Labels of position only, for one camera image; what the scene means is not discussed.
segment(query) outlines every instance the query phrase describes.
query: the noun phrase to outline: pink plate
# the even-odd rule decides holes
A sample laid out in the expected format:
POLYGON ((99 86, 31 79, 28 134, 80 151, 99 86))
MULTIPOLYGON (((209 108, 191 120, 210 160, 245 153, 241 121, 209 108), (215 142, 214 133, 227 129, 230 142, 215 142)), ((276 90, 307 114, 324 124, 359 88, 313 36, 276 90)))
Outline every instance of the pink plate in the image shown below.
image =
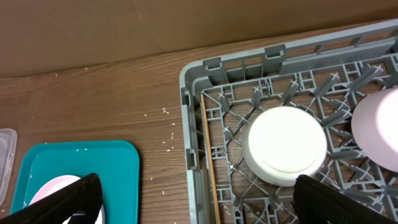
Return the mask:
MULTIPOLYGON (((45 185, 43 185, 39 191, 34 195, 33 199, 30 201, 29 205, 32 205, 33 203, 49 196, 50 194, 74 183, 75 181, 79 180, 80 178, 74 175, 62 175, 59 177, 56 177, 50 181, 48 181, 45 185)), ((104 224, 103 222, 103 217, 104 217, 104 207, 101 207, 101 211, 98 214, 97 221, 95 221, 95 224, 104 224)), ((69 219, 65 220, 63 224, 67 224, 69 222, 69 219)))

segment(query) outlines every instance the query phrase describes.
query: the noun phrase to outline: plastic tray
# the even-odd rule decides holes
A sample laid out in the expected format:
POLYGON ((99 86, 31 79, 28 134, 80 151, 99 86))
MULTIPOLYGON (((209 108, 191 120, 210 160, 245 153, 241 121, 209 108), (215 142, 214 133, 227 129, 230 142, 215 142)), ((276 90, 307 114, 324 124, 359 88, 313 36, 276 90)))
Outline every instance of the plastic tray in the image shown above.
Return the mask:
POLYGON ((14 163, 17 133, 13 129, 0 129, 0 205, 6 198, 14 163))
POLYGON ((258 179, 240 148, 247 124, 280 105, 307 111, 325 128, 328 155, 314 178, 398 221, 398 175, 370 161, 349 129, 362 98, 398 85, 397 29, 395 19, 188 64, 180 94, 191 223, 214 223, 204 122, 223 222, 298 223, 293 188, 258 179))
POLYGON ((11 213, 26 207, 35 193, 60 175, 97 173, 104 192, 107 224, 137 223, 139 156, 126 141, 38 144, 24 157, 11 213))

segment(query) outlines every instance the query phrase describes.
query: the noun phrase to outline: white bowl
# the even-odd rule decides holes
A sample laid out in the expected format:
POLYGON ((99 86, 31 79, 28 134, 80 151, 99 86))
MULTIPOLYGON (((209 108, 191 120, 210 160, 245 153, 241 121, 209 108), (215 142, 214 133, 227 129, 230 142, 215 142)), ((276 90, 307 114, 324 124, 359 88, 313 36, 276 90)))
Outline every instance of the white bowl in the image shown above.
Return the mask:
POLYGON ((300 174, 311 176, 322 166, 327 143, 315 118, 298 108, 280 106, 255 118, 245 133, 242 150, 259 178, 293 186, 300 174))

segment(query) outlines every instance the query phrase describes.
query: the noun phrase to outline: wooden stick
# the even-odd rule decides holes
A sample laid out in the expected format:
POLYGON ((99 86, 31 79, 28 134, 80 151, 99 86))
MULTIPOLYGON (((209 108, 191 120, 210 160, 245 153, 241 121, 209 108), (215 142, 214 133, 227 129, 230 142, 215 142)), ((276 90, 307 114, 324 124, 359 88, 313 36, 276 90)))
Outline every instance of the wooden stick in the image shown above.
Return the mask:
POLYGON ((217 198, 217 189, 216 189, 216 177, 215 177, 214 167, 213 167, 213 156, 211 155, 209 126, 207 123, 205 98, 203 97, 203 94, 200 96, 200 99, 201 99, 201 113, 203 116, 203 124, 205 125, 205 129, 204 129, 205 133, 204 134, 205 134, 207 156, 208 156, 209 170, 210 170, 211 193, 213 193, 214 216, 216 218, 216 224, 221 224, 220 208, 218 207, 218 198, 217 198))

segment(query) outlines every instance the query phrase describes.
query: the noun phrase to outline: clear plastic container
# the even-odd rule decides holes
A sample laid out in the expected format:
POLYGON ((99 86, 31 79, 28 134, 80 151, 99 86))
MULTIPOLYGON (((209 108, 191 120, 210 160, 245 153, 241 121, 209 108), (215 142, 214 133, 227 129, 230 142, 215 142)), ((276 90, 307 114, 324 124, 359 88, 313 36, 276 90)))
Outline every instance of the clear plastic container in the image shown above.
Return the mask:
POLYGON ((16 146, 17 133, 9 128, 0 129, 0 205, 6 198, 16 146))

